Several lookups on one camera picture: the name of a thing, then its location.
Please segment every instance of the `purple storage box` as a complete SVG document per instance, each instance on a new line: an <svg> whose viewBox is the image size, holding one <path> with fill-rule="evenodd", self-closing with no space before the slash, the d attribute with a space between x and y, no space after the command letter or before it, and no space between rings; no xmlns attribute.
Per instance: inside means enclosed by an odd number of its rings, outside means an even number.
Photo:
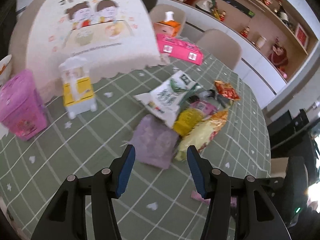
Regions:
<svg viewBox="0 0 320 240"><path fill-rule="evenodd" d="M129 144L136 149L136 159L162 169L170 166L179 135L151 114L142 118Z"/></svg>
<svg viewBox="0 0 320 240"><path fill-rule="evenodd" d="M22 140L47 127L31 70L23 70L0 90L0 122Z"/></svg>

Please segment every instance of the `pink box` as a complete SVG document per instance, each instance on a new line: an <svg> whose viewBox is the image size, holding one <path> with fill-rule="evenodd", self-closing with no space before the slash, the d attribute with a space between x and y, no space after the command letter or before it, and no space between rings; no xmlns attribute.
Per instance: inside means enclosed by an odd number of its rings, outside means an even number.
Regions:
<svg viewBox="0 0 320 240"><path fill-rule="evenodd" d="M156 37L160 53L169 53L171 57L197 65L202 64L203 54L196 45L177 38L168 37L161 33L158 33Z"/></svg>
<svg viewBox="0 0 320 240"><path fill-rule="evenodd" d="M0 90L0 122L22 140L47 127L32 72L23 70Z"/></svg>

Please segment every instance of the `green checkered tablecloth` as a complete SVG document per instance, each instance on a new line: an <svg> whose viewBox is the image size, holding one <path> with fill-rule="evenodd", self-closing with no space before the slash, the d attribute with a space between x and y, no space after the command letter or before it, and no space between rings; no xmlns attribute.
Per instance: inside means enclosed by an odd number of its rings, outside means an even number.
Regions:
<svg viewBox="0 0 320 240"><path fill-rule="evenodd" d="M171 59L168 66L102 79L93 85L98 110L73 120L68 119L62 98L53 98L46 104L49 125L44 131L27 142L12 134L1 139L0 195L27 236L31 236L68 175L91 176L123 153L134 129L148 114L132 96L155 88L174 73L174 68L185 71L206 90L213 88L214 80L230 82L241 97L230 108L228 122L203 156L230 176L268 176L268 131L254 94L237 74L214 56L203 53L201 66ZM136 161L126 192L113 200L123 239L199 239L208 206L190 198L194 189L186 162L173 160L169 169L161 170ZM89 197L86 202L88 239L92 240ZM229 227L233 239L233 220Z"/></svg>

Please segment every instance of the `shelf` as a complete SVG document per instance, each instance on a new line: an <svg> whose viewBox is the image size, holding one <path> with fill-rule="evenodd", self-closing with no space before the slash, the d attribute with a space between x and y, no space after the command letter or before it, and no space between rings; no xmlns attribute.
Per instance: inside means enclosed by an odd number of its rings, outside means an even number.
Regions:
<svg viewBox="0 0 320 240"><path fill-rule="evenodd" d="M303 47L303 45L300 43L300 41L296 38L296 36L290 31L290 29L283 23L282 20L280 20L273 11L260 2L259 0L247 0L252 5L254 5L256 8L258 8L260 11L262 11L285 35L286 37L294 44L299 50L303 51L306 55L308 55L308 52Z"/></svg>

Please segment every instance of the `blue gripper pad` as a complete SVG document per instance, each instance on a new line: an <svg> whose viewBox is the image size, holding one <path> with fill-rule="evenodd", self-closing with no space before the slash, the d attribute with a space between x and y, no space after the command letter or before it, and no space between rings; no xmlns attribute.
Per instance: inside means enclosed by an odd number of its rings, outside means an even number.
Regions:
<svg viewBox="0 0 320 240"><path fill-rule="evenodd" d="M132 171L134 160L136 158L136 150L134 146L131 147L130 152L125 160L121 171L118 176L118 186L116 189L116 196L119 198L122 193L125 192L125 189L128 185L129 177Z"/></svg>
<svg viewBox="0 0 320 240"><path fill-rule="evenodd" d="M189 164L193 182L196 185L197 192L201 195L201 197L204 198L206 195L206 190L204 187L204 176L200 170L199 164L196 161L194 154L198 154L198 152L193 153L191 146L189 146L187 149L187 161Z"/></svg>

